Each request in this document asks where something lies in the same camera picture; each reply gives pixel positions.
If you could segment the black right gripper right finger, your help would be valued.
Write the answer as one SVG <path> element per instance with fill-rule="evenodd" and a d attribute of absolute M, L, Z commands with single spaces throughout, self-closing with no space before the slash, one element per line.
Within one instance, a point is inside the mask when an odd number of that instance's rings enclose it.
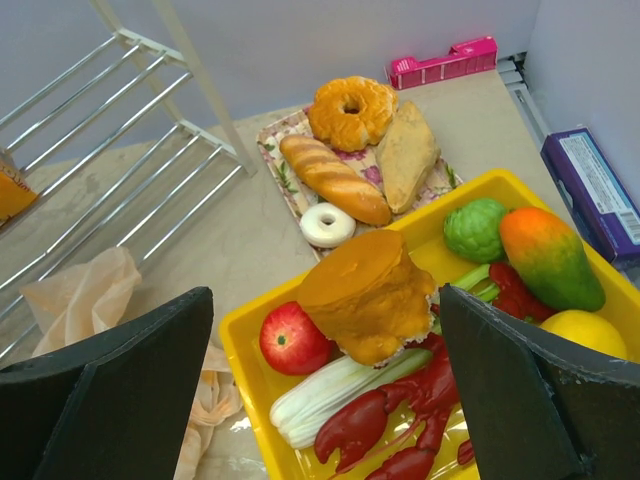
<path fill-rule="evenodd" d="M 450 284 L 440 320 L 481 478 L 638 478 L 638 364 Z"/>

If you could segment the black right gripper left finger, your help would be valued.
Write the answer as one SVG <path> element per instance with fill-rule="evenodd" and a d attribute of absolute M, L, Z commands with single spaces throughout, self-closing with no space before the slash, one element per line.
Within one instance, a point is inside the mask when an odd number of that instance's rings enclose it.
<path fill-rule="evenodd" d="M 2 369 L 2 478 L 172 478 L 213 317 L 196 287 Z"/>

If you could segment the translucent orange plastic bag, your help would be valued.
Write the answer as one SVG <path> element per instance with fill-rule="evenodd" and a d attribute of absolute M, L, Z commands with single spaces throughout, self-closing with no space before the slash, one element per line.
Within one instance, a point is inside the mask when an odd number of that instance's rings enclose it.
<path fill-rule="evenodd" d="M 61 349 L 118 324 L 142 281 L 125 247 L 112 247 L 93 260 L 69 267 L 20 289 L 42 339 L 32 355 Z M 224 352 L 208 345 L 174 473 L 194 479 L 214 428 L 241 410 L 237 387 L 219 379 L 230 371 Z"/>

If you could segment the orange yellow snack bag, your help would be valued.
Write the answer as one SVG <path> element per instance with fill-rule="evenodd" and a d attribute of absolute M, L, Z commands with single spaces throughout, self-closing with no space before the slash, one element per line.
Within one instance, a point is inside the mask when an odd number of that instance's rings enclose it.
<path fill-rule="evenodd" d="M 1 148 L 0 164 L 0 225 L 4 226 L 27 210 L 39 195 L 28 186 L 10 152 L 4 147 Z"/>

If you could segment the yellow lemon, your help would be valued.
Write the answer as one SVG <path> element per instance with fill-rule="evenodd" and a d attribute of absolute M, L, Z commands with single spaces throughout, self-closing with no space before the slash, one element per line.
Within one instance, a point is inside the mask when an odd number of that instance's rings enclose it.
<path fill-rule="evenodd" d="M 566 340 L 600 353 L 629 359 L 621 333 L 606 319 L 583 310 L 565 310 L 543 321 L 539 327 Z"/>

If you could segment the red lobster toy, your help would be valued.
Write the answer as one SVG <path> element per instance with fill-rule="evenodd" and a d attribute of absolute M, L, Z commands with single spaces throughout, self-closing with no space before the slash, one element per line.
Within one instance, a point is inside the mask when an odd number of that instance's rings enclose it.
<path fill-rule="evenodd" d="M 423 426 L 416 443 L 397 451 L 370 479 L 425 479 L 441 449 L 446 425 L 459 392 L 442 336 L 431 333 L 417 345 L 431 352 L 430 362 L 415 372 L 361 394 L 327 420 L 314 442 L 317 460 L 324 464 L 339 450 L 335 474 L 341 475 L 371 455 L 371 449 L 384 434 L 388 419 L 398 406 L 406 403 L 414 413 L 409 429 L 399 442 Z"/>

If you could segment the orange green mango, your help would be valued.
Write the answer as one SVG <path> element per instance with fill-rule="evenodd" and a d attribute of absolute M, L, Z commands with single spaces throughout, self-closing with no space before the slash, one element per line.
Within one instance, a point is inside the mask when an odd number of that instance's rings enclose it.
<path fill-rule="evenodd" d="M 606 294 L 579 235 L 555 214 L 538 207 L 507 213 L 499 225 L 511 266 L 543 304 L 555 310 L 596 312 Z"/>

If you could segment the white celery cabbage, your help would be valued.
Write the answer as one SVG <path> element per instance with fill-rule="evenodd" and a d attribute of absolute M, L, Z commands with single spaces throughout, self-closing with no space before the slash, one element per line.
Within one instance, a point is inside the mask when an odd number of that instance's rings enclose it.
<path fill-rule="evenodd" d="M 414 372 L 431 357 L 428 350 L 408 349 L 380 369 L 340 357 L 278 398 L 269 420 L 290 447 L 310 447 L 326 421 L 350 401 Z"/>

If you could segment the large brown muffin bread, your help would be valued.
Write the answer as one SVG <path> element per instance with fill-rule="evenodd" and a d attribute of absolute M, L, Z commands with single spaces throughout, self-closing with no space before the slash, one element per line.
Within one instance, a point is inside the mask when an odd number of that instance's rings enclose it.
<path fill-rule="evenodd" d="M 382 366 L 430 333 L 432 275 L 415 265 L 404 236 L 380 229 L 350 239 L 309 271 L 297 302 L 354 361 Z"/>

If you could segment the yellow plastic bin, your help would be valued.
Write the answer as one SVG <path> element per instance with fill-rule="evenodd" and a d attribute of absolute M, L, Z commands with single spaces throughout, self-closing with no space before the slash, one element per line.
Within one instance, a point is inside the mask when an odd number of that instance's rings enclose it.
<path fill-rule="evenodd" d="M 548 207 L 513 173 L 493 169 L 397 220 L 390 227 L 405 236 L 410 255 L 418 266 L 430 272 L 438 282 L 451 281 L 468 271 L 471 264 L 446 250 L 441 233 L 444 217 L 453 208 L 485 196 L 492 196 L 507 207 Z M 593 248 L 587 247 L 585 252 L 606 291 L 603 315 L 628 336 L 629 349 L 637 354 L 638 290 Z M 232 374 L 272 479 L 326 479 L 337 464 L 337 460 L 331 458 L 328 464 L 322 465 L 311 450 L 290 448 L 269 420 L 269 411 L 276 399 L 302 379 L 282 375 L 267 365 L 258 347 L 258 334 L 269 311 L 293 300 L 303 279 L 298 275 L 235 309 L 223 318 L 219 327 Z"/>

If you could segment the purple box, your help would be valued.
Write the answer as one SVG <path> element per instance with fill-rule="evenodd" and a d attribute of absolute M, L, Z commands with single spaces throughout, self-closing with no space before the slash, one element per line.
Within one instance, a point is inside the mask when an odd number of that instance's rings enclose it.
<path fill-rule="evenodd" d="M 616 269 L 639 265 L 639 210 L 587 128 L 552 133 L 540 155 L 582 238 Z"/>

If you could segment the white metal shoe rack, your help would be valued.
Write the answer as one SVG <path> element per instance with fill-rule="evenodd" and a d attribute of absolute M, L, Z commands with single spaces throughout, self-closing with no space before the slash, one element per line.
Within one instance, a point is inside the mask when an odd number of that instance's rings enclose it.
<path fill-rule="evenodd" d="M 1 225 L 1 362 L 29 358 L 43 333 L 24 286 L 129 247 L 154 257 L 242 175 L 257 170 L 174 5 L 154 12 L 169 39 L 128 29 L 94 3 L 107 40 L 1 120 L 1 150 L 35 199 Z"/>

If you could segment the tan triangular pastry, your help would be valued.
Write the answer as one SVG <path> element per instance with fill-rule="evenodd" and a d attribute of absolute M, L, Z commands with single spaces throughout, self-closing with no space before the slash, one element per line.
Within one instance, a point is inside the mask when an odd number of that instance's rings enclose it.
<path fill-rule="evenodd" d="M 393 214 L 409 210 L 440 155 L 422 111 L 412 101 L 405 101 L 376 151 L 384 195 Z"/>

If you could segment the baguette bread loaf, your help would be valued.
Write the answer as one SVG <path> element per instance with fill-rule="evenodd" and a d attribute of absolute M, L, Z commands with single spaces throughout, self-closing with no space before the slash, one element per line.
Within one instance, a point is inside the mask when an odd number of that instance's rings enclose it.
<path fill-rule="evenodd" d="M 321 141 L 300 134 L 287 135 L 279 149 L 298 178 L 324 200 L 362 223 L 390 223 L 391 210 L 381 191 Z"/>

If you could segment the pink box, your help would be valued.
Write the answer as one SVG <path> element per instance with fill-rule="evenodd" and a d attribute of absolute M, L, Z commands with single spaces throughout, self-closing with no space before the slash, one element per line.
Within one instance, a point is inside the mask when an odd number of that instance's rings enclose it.
<path fill-rule="evenodd" d="M 497 65 L 498 45 L 492 36 L 452 45 L 448 54 L 427 60 L 403 57 L 385 68 L 387 80 L 396 90 L 459 78 L 485 71 Z"/>

